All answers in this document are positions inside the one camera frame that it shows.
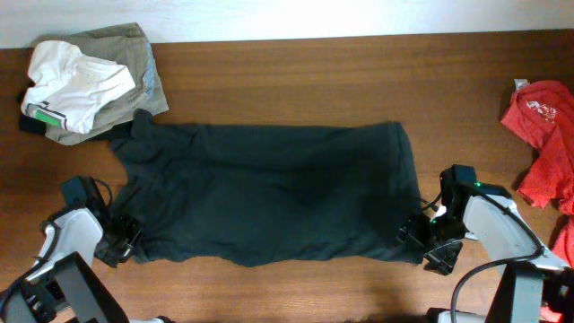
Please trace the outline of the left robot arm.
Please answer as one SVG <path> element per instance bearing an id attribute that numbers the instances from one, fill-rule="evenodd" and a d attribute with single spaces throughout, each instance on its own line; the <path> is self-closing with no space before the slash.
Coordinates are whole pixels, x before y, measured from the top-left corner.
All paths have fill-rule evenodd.
<path id="1" fill-rule="evenodd" d="M 72 322 L 130 323 L 102 281 L 94 274 L 95 258 L 115 268 L 134 255 L 143 225 L 129 215 L 110 211 L 100 179 L 76 176 L 60 190 L 65 207 L 41 224 L 45 240 L 34 265 L 1 292 L 1 320 L 48 323 L 65 310 Z"/>

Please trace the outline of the dark green t-shirt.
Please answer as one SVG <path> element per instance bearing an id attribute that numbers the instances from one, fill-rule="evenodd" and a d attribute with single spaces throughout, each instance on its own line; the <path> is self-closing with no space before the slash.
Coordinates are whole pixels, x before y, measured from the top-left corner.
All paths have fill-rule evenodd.
<path id="1" fill-rule="evenodd" d="M 397 122 L 162 125 L 140 110 L 110 147 L 127 174 L 112 209 L 142 224 L 140 263 L 422 261 L 397 238 L 420 209 L 412 149 Z"/>

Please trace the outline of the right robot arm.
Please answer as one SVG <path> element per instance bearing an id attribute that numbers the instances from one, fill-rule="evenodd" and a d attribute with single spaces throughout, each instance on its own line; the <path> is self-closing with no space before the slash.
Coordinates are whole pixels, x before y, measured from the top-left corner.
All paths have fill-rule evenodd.
<path id="1" fill-rule="evenodd" d="M 573 269 L 540 240 L 519 214 L 511 194 L 502 186 L 476 178 L 474 168 L 454 164 L 439 176 L 440 193 L 424 210 L 411 216 L 398 240 L 412 243 L 427 260 L 427 268 L 452 273 L 465 239 L 476 240 L 489 262 L 465 274 L 446 309 L 431 308 L 431 322 L 538 322 L 542 308 L 573 320 Z M 502 277 L 485 315 L 457 310 L 462 287 L 473 276 L 501 267 Z"/>

